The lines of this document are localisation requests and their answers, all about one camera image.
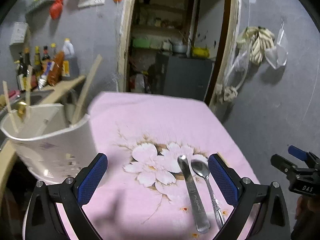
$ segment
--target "white flower print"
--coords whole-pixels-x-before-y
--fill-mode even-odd
[[[167,170],[173,173],[181,172],[181,169],[177,162],[177,158],[180,155],[185,155],[189,162],[191,174],[192,176],[194,176],[195,172],[191,168],[191,160],[200,160],[205,163],[207,163],[208,160],[201,154],[193,154],[193,150],[194,149],[188,145],[182,145],[180,147],[177,143],[167,144],[167,149],[162,149],[161,152],[161,154],[165,158],[165,167],[167,168]]]
[[[175,177],[164,166],[164,156],[157,154],[156,147],[151,143],[143,143],[135,147],[132,157],[136,162],[125,165],[124,171],[138,173],[137,180],[145,187],[152,186],[156,181],[164,185],[175,183]]]

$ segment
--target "green container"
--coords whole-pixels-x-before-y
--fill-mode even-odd
[[[135,39],[133,39],[132,46],[134,48],[149,49],[150,48],[150,40],[148,40],[147,38],[135,38]]]

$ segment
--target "blue gripper pad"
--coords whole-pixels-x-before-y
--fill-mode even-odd
[[[209,157],[208,166],[226,202],[235,207],[238,204],[238,189],[213,154]]]
[[[293,145],[289,146],[288,153],[303,162],[307,160],[307,153]]]
[[[88,167],[86,167],[86,169],[90,168],[93,162],[96,161],[93,167],[87,173],[87,176],[84,178],[82,183],[77,187],[77,201],[79,206],[89,203],[94,191],[96,190],[100,180],[102,179],[102,176],[107,170],[108,159],[106,155],[101,154],[98,160],[95,159],[92,161],[92,163],[90,163]]]

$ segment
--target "metal spoon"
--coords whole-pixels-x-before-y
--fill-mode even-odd
[[[191,167],[196,174],[198,174],[200,177],[204,178],[204,180],[208,186],[212,206],[214,209],[214,215],[216,217],[218,227],[219,227],[219,229],[221,229],[225,223],[225,219],[224,219],[222,211],[219,207],[218,200],[216,199],[216,197],[213,193],[212,187],[210,185],[210,182],[209,182],[209,174],[210,174],[209,167],[204,162],[198,161],[198,160],[191,160]]]
[[[185,155],[180,155],[177,161],[187,185],[191,207],[192,207],[192,214],[196,222],[197,230],[199,233],[205,234],[209,231],[210,223],[205,213],[204,207],[202,205],[196,184],[192,178],[188,159]]]

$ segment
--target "pink tablecloth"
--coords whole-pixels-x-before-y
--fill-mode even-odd
[[[219,152],[240,177],[258,183],[249,163],[221,123],[203,103],[132,93],[104,92],[90,107],[98,152],[108,156],[105,184],[83,210],[103,239],[206,239],[218,232],[204,180],[194,176],[210,221],[207,234],[197,232],[177,156],[206,161]],[[229,206],[215,181],[210,183],[228,217]],[[77,239],[61,204],[61,218]],[[245,239],[252,218],[239,239]]]

